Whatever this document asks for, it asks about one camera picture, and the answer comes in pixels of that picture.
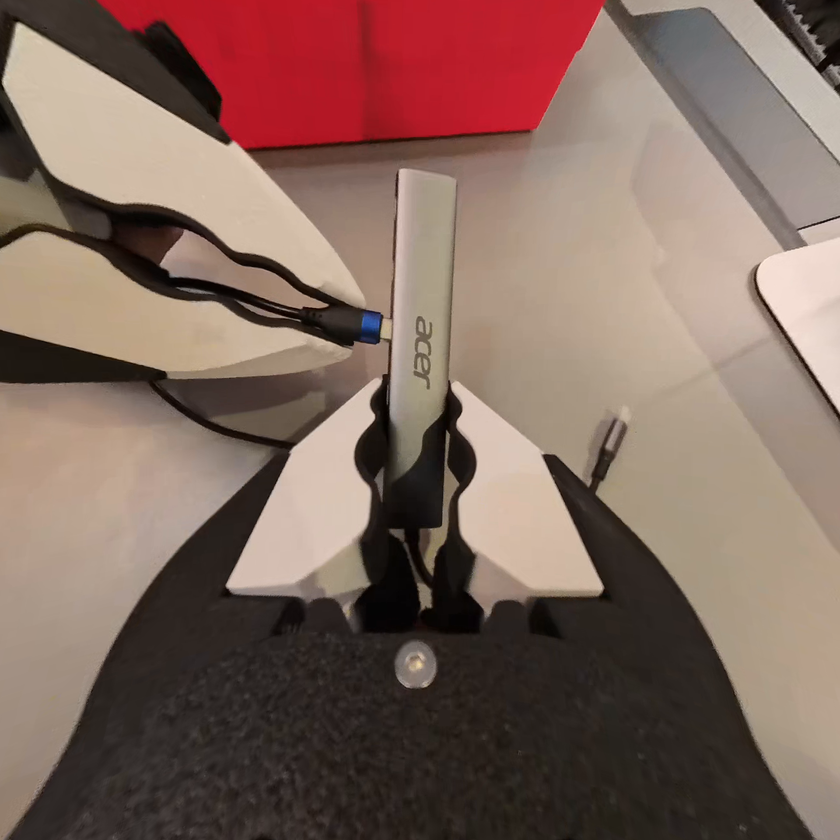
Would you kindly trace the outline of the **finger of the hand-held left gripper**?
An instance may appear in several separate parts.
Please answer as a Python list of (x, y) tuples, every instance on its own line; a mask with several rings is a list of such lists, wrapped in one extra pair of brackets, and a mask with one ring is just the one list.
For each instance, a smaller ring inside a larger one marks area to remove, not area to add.
[(104, 70), (13, 23), (2, 71), (11, 117), (45, 174), (113, 214), (150, 214), (231, 261), (320, 301), (363, 308), (350, 270), (235, 142), (217, 140)]
[(142, 258), (25, 226), (2, 241), (4, 382), (152, 382), (291, 375), (352, 354), (309, 329), (242, 318), (167, 289)]

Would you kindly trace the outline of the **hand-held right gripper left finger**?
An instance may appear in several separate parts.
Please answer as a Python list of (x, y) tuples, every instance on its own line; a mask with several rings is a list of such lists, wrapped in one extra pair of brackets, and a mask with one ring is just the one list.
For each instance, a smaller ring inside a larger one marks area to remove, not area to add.
[(356, 604), (388, 561), (382, 508), (386, 378), (376, 377), (290, 452), (227, 579), (227, 592)]

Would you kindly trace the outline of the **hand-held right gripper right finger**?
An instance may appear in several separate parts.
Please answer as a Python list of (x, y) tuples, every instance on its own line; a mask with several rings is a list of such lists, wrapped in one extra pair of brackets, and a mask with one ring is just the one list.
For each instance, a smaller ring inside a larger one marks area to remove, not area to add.
[(603, 594), (545, 454), (458, 382), (447, 468), (455, 484), (436, 556), (438, 627), (475, 631), (503, 602)]

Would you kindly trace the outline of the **black cable blue plug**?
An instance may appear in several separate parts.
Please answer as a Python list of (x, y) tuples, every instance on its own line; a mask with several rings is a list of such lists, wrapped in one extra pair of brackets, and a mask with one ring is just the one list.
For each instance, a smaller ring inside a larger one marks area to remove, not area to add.
[[(332, 303), (320, 308), (294, 308), (249, 291), (234, 289), (210, 280), (172, 278), (170, 285), (174, 290), (219, 302), (244, 320), (270, 328), (298, 324), (309, 329), (315, 336), (341, 347), (350, 348), (356, 343), (374, 345), (392, 341), (392, 320), (381, 312), (357, 308), (347, 303)], [(283, 452), (295, 447), (294, 443), (286, 440), (250, 434), (216, 423), (179, 401), (158, 381), (151, 381), (149, 387), (152, 393), (162, 399), (165, 404), (210, 432), (243, 443), (266, 446)]]

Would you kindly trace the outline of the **silver USB hub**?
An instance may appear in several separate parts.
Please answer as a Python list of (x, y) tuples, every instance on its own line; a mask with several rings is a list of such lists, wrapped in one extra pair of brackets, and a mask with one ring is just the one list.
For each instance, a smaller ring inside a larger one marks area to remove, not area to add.
[(394, 529), (435, 529), (445, 503), (457, 184), (401, 169), (395, 198), (384, 503)]

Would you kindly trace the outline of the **grey desk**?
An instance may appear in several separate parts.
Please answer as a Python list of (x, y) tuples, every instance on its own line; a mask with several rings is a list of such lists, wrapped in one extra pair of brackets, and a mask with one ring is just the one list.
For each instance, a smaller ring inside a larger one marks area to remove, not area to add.
[[(581, 474), (721, 654), (804, 822), (838, 838), (838, 421), (753, 290), (782, 251), (608, 4), (530, 136), (263, 152), (369, 302), (399, 165), (458, 179), (453, 373)], [(269, 451), (145, 384), (2, 385), (2, 838), (131, 608)]]

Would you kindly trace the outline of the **red plastic bin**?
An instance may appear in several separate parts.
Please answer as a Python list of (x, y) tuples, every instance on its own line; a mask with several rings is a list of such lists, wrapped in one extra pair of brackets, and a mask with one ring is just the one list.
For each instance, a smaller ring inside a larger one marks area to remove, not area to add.
[(105, 1), (164, 22), (247, 150), (535, 130), (601, 1)]

